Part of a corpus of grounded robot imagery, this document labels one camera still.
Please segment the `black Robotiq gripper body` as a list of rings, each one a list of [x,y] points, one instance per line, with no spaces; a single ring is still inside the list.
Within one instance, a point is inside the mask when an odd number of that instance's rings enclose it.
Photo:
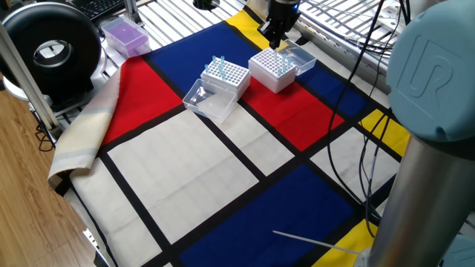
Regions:
[[[300,0],[268,0],[266,23],[270,27],[291,28],[300,16]]]

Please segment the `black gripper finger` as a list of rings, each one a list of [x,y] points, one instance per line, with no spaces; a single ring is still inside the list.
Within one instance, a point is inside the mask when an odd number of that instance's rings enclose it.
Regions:
[[[275,40],[276,40],[275,32],[274,32],[273,26],[271,25],[271,21],[267,21],[261,24],[258,27],[258,32],[269,41],[269,46],[272,49],[275,49],[277,47],[275,43]]]
[[[285,19],[275,20],[275,40],[273,41],[274,49],[277,49],[280,46],[281,40],[284,37],[285,33],[288,33],[292,29],[297,20],[298,15],[294,15]]]

